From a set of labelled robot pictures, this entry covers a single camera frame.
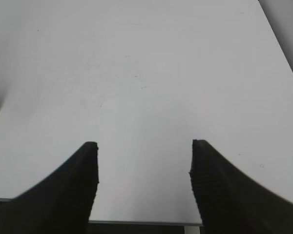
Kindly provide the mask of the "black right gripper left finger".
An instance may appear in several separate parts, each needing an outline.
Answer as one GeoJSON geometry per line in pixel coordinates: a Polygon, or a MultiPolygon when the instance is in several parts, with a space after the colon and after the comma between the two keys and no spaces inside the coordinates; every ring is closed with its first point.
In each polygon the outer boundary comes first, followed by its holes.
{"type": "Polygon", "coordinates": [[[86,233],[98,184],[98,145],[89,141],[44,180],[0,205],[0,234],[86,233]]]}

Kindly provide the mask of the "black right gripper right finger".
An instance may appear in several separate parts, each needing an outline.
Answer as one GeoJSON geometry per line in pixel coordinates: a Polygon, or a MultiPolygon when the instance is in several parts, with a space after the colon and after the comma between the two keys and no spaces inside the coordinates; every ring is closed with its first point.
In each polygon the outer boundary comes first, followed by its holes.
{"type": "Polygon", "coordinates": [[[193,140],[189,172],[207,234],[293,234],[293,203],[269,191],[206,140],[193,140]]]}

